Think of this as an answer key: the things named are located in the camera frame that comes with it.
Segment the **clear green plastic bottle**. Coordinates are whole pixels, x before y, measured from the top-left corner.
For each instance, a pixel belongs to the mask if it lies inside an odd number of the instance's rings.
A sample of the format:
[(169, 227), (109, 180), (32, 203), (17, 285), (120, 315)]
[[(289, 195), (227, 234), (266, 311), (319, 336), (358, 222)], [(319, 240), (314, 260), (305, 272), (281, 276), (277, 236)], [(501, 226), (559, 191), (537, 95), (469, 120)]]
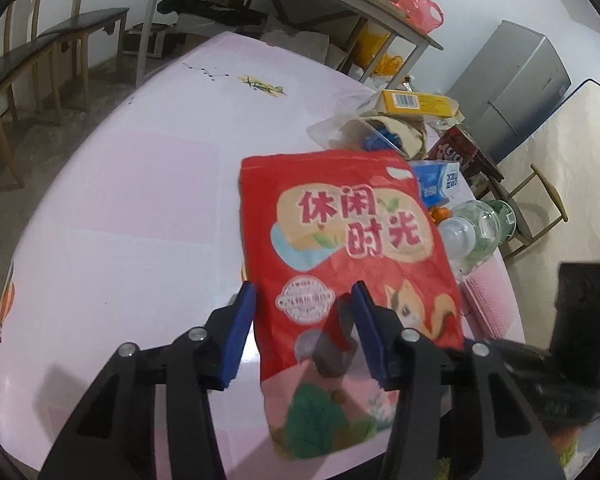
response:
[(468, 200), (438, 224), (446, 256), (460, 276), (471, 274), (508, 242), (516, 230), (514, 210), (502, 200)]

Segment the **wooden chair dark seat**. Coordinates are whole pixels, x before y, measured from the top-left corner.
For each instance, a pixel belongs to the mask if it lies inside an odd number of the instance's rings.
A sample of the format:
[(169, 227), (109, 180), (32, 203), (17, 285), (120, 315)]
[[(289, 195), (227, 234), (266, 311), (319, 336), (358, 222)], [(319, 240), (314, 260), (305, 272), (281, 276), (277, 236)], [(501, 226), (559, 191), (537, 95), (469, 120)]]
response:
[[(38, 83), (38, 68), (42, 60), (50, 62), (50, 86), (52, 87), (55, 112), (58, 119), (62, 118), (59, 92), (59, 53), (63, 48), (71, 50), (72, 73), (82, 79), (84, 108), (86, 110), (91, 108), (88, 40), (95, 32), (106, 32), (109, 36), (118, 36), (116, 69), (118, 75), (122, 74), (123, 40), (129, 13), (127, 8), (105, 8), (83, 12), (81, 10), (82, 0), (72, 0), (70, 16), (65, 21), (41, 32), (38, 29), (41, 4), (42, 0), (33, 0), (30, 41), (15, 48), (10, 45), (15, 3), (9, 3), (5, 11), (3, 55), (0, 57), (0, 97), (6, 96), (7, 111), (12, 116), (12, 120), (18, 119), (12, 85), (23, 73), (31, 74), (35, 103), (42, 103), (40, 84)], [(17, 185), (23, 188), (24, 181), (7, 140), (1, 112), (0, 153), (2, 161)]]

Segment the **wooden chair by fridge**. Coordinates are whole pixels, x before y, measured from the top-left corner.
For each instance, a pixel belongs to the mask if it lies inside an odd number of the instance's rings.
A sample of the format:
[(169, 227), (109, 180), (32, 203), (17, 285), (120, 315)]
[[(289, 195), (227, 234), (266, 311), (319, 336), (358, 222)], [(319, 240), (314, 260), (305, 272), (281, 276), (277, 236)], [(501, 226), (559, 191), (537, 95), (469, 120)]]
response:
[[(539, 182), (538, 188), (542, 188), (545, 197), (535, 203), (525, 198), (520, 200), (519, 194), (533, 181)], [(547, 236), (558, 224), (569, 221), (562, 196), (535, 164), (530, 165), (530, 174), (512, 190), (500, 185), (498, 192), (501, 193), (501, 199), (512, 207), (516, 218), (516, 226), (510, 238), (517, 243), (517, 246), (504, 256), (505, 261), (518, 257)]]

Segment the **pink scrub sponge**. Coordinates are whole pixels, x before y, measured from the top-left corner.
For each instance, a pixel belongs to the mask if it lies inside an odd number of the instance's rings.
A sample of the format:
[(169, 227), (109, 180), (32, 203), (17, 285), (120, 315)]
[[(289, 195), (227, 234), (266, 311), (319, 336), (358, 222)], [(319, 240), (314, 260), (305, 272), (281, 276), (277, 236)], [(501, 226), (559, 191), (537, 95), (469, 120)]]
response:
[(504, 261), (495, 255), (460, 284), (466, 333), (478, 338), (526, 341), (512, 282)]

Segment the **grey metal shelf table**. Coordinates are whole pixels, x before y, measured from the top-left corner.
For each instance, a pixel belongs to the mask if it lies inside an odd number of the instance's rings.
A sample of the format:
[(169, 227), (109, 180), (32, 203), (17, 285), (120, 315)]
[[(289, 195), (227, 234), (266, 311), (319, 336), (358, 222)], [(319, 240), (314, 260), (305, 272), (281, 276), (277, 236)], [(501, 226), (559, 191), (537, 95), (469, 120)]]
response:
[[(322, 25), (340, 20), (349, 20), (352, 28), (346, 40), (340, 41), (338, 47), (346, 52), (346, 57), (338, 70), (347, 73), (351, 66), (351, 54), (363, 26), (367, 22), (375, 23), (385, 29), (391, 38), (380, 50), (379, 55), (388, 51), (397, 39), (402, 39), (413, 46), (409, 54), (404, 55), (404, 62), (396, 75), (388, 82), (390, 89), (400, 88), (404, 78), (413, 73), (413, 68), (424, 53), (430, 49), (441, 51), (442, 45), (434, 38), (421, 32), (407, 23), (406, 18), (392, 4), (380, 0), (268, 0), (276, 18), (283, 24), (299, 30), (315, 30)], [(250, 6), (253, 0), (246, 0)], [(368, 66), (359, 81), (364, 82), (372, 76), (378, 58)]]

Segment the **white mattress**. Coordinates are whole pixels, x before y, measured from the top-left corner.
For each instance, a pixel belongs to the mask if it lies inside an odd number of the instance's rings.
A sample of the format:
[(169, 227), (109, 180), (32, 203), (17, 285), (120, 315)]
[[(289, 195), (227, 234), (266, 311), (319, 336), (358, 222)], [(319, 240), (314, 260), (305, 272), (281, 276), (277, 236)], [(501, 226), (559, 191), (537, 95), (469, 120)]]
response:
[(558, 266), (600, 261), (600, 84), (585, 81), (523, 144), (500, 162), (509, 190), (538, 168), (568, 220), (506, 262), (530, 344), (550, 343)]

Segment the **blue plastic wrapper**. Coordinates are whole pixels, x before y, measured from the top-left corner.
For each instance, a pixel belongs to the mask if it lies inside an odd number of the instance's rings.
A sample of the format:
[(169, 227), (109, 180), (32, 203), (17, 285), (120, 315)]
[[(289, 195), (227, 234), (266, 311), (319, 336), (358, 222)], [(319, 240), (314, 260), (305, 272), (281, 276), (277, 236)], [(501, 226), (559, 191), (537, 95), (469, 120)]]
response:
[(393, 150), (403, 151), (403, 144), (400, 136), (390, 131), (386, 126), (380, 125), (373, 127), (372, 132), (366, 136), (362, 143), (362, 149), (366, 152)]

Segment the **red drink can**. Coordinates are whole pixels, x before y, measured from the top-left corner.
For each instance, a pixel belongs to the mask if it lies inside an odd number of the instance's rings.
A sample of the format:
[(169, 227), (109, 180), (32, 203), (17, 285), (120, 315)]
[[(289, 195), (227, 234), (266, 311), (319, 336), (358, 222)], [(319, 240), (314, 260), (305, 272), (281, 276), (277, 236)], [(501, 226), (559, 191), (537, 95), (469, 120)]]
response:
[(457, 162), (460, 172), (469, 180), (483, 174), (496, 182), (504, 176), (492, 158), (478, 147), (474, 139), (460, 126), (453, 126), (430, 148), (427, 159)]

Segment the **yellow white medicine box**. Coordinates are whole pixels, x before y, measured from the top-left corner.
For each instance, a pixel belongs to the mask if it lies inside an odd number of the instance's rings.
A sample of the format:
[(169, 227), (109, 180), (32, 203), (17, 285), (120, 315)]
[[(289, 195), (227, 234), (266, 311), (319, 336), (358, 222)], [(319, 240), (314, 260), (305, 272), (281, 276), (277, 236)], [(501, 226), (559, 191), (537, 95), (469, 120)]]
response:
[(374, 109), (393, 115), (450, 118), (455, 114), (456, 106), (446, 96), (385, 89), (378, 94)]

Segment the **pink plastic bag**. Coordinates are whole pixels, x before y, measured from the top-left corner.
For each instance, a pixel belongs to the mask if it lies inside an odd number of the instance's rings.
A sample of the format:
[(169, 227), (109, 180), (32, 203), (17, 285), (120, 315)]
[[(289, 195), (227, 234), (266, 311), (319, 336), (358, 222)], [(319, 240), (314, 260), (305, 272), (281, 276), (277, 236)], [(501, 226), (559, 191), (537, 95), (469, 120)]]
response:
[(394, 0), (393, 4), (406, 15), (408, 24), (430, 34), (444, 23), (444, 14), (432, 0)]

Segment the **blue toothpaste box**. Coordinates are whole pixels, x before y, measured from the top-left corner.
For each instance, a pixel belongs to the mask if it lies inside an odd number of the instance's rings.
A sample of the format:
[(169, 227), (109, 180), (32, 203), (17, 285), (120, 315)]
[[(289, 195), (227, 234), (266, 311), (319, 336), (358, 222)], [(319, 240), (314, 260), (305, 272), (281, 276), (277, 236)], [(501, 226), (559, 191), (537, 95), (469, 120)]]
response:
[(418, 182), (420, 198), (426, 208), (444, 204), (460, 180), (460, 164), (445, 160), (415, 160), (411, 163)]

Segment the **red snack bag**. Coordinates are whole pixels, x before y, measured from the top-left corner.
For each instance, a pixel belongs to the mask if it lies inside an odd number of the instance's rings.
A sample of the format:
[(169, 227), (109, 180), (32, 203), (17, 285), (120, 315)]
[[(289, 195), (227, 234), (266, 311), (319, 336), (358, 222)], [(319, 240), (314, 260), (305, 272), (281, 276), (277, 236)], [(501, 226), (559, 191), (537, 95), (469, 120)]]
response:
[(308, 460), (373, 439), (391, 426), (398, 397), (370, 377), (353, 285), (435, 344), (464, 341), (460, 291), (412, 167), (390, 151), (252, 156), (239, 188), (277, 453)]

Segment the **grey refrigerator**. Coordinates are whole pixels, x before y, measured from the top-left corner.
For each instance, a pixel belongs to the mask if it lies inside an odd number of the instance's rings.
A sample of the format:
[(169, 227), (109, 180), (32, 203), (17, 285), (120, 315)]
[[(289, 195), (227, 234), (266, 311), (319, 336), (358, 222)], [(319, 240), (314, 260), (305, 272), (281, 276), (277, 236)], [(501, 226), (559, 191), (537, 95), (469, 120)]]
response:
[(504, 20), (448, 97), (460, 106), (480, 150), (500, 162), (546, 121), (570, 84), (547, 36)]

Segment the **orange fruit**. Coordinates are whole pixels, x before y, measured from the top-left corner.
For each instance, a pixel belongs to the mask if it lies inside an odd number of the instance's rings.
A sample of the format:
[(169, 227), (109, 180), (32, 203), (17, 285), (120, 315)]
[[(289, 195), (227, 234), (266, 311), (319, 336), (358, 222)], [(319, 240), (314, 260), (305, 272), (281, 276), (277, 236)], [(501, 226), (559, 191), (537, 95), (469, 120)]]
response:
[(452, 211), (446, 207), (434, 206), (429, 209), (429, 215), (435, 224), (440, 224), (446, 219), (452, 217)]

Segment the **yellow plastic bag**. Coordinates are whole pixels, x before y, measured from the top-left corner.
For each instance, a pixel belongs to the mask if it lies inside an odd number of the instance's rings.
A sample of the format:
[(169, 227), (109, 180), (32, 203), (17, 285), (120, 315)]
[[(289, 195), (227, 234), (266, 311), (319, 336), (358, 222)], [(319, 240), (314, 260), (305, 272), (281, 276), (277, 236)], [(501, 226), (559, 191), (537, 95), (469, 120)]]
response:
[(390, 38), (391, 35), (381, 26), (367, 22), (353, 47), (352, 62), (362, 70), (367, 70), (373, 60), (378, 58), (373, 70), (374, 76), (396, 75), (404, 62), (402, 56), (389, 54), (388, 51), (379, 55), (380, 50), (385, 47), (385, 43)]

